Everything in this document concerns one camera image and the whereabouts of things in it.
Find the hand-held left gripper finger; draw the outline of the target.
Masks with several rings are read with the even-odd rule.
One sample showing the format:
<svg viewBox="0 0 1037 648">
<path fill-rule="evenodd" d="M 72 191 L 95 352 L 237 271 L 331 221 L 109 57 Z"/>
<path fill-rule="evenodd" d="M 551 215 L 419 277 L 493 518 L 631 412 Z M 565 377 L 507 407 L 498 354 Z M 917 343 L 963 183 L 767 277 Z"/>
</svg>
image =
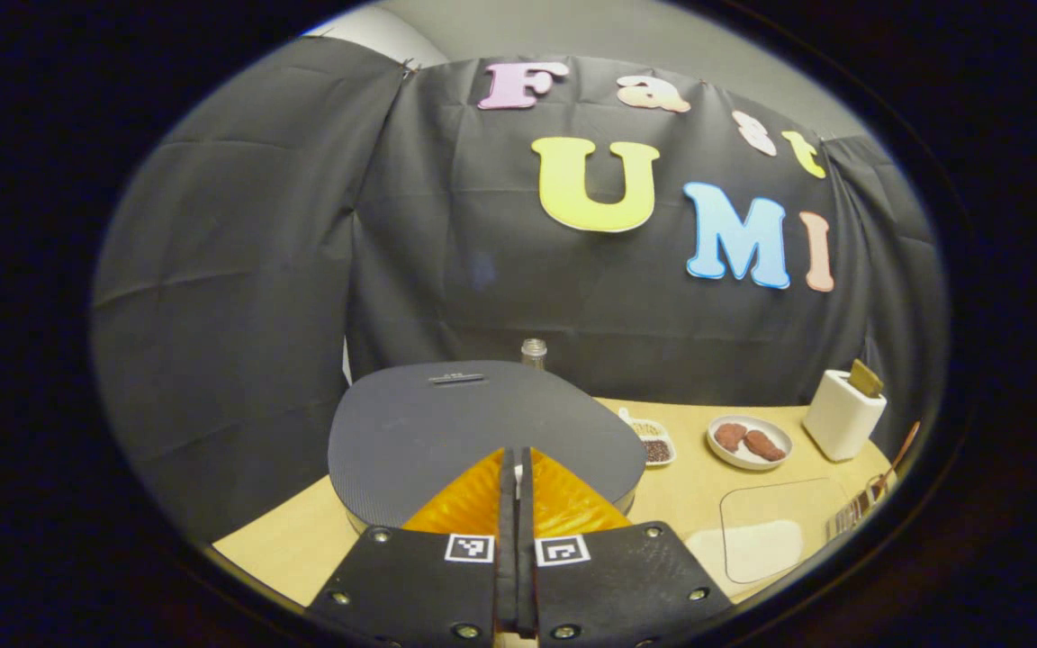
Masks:
<svg viewBox="0 0 1037 648">
<path fill-rule="evenodd" d="M 486 455 L 400 526 L 367 525 L 309 605 L 358 644 L 493 644 L 515 615 L 515 455 Z"/>
<path fill-rule="evenodd" d="M 536 448 L 518 460 L 523 632 L 540 644 L 680 644 L 732 607 L 666 522 L 633 524 Z"/>
</svg>

